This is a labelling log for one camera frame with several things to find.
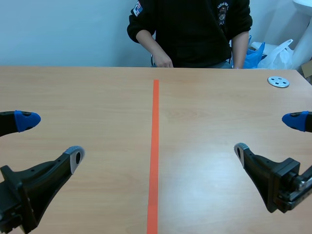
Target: robotic arm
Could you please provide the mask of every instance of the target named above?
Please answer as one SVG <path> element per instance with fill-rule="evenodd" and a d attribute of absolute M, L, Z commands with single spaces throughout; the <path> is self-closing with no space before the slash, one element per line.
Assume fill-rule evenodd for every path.
<path fill-rule="evenodd" d="M 0 113 L 0 137 L 35 127 L 40 117 L 30 112 Z M 312 132 L 312 113 L 292 113 L 283 117 L 289 127 Z M 300 163 L 288 158 L 281 163 L 255 155 L 246 144 L 234 147 L 243 168 L 253 180 L 269 212 L 292 210 L 312 193 L 312 166 L 299 175 Z M 84 150 L 73 146 L 54 161 L 22 172 L 1 167 L 0 231 L 9 233 L 20 226 L 27 234 L 35 229 L 54 196 L 72 176 L 84 158 Z"/>
<path fill-rule="evenodd" d="M 312 112 L 287 114 L 282 120 L 293 129 L 312 132 Z M 299 175 L 300 162 L 292 158 L 273 162 L 253 154 L 244 143 L 236 144 L 234 151 L 269 212 L 292 210 L 312 193 L 312 166 Z"/>
<path fill-rule="evenodd" d="M 35 127 L 40 116 L 30 112 L 0 113 L 0 137 Z M 18 226 L 25 234 L 35 229 L 54 196 L 84 158 L 84 149 L 73 146 L 54 161 L 21 172 L 0 168 L 0 231 L 9 233 Z"/>

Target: white wall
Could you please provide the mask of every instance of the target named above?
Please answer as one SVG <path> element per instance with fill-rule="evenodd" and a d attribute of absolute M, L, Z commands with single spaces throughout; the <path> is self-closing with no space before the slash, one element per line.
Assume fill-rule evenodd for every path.
<path fill-rule="evenodd" d="M 252 41 L 280 45 L 293 39 L 292 49 L 308 27 L 310 17 L 298 12 L 293 0 L 250 0 Z"/>
<path fill-rule="evenodd" d="M 135 3 L 0 0 L 0 65 L 149 66 L 126 33 Z M 295 46 L 309 21 L 292 0 L 251 0 L 251 11 L 253 40 L 272 44 L 295 35 Z"/>

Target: cardboard box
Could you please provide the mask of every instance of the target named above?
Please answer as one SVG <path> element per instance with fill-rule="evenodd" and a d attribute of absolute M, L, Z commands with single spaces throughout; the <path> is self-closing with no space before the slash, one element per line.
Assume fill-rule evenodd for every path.
<path fill-rule="evenodd" d="M 303 75 L 305 79 L 307 79 L 310 84 L 312 84 L 312 60 L 310 62 L 307 62 L 301 66 Z"/>

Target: blue fingertip pad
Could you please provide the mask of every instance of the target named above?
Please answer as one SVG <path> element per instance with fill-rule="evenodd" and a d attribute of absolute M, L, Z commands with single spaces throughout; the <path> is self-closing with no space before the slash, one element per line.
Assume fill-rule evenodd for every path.
<path fill-rule="evenodd" d="M 291 114 L 286 114 L 283 116 L 282 121 L 291 128 L 295 128 L 299 131 L 306 131 L 306 120 L 309 112 L 303 111 L 300 115 L 293 117 Z"/>
<path fill-rule="evenodd" d="M 41 121 L 41 117 L 34 112 L 30 113 L 30 115 L 24 115 L 22 111 L 15 111 L 14 116 L 16 128 L 19 133 L 36 127 Z"/>

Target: screw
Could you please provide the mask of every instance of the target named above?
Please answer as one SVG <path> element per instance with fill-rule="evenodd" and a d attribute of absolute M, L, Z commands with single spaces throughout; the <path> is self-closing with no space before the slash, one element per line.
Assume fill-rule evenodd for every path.
<path fill-rule="evenodd" d="M 302 191 L 302 190 L 304 190 L 305 188 L 306 188 L 306 182 L 301 181 L 301 182 L 299 183 L 299 185 L 298 185 L 298 190 L 299 190 L 299 191 Z"/>

